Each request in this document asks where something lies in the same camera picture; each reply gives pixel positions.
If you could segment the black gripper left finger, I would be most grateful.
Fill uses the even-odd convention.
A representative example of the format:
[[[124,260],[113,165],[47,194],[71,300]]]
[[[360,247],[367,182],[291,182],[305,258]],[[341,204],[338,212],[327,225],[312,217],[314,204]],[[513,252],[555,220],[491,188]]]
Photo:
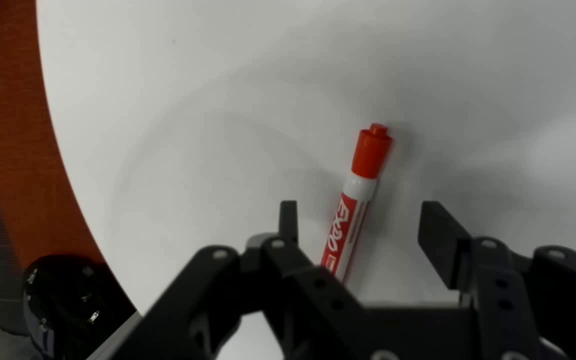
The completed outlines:
[[[199,251],[104,360],[219,360],[242,319],[261,315],[285,360],[370,360],[370,312],[298,247],[298,204],[279,230]]]

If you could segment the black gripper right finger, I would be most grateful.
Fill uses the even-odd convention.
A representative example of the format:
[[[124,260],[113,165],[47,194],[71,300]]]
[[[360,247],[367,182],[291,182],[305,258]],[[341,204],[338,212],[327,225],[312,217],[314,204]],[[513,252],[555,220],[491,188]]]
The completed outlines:
[[[474,312],[483,360],[576,360],[576,251],[520,257],[472,236],[440,202],[423,204],[418,244]]]

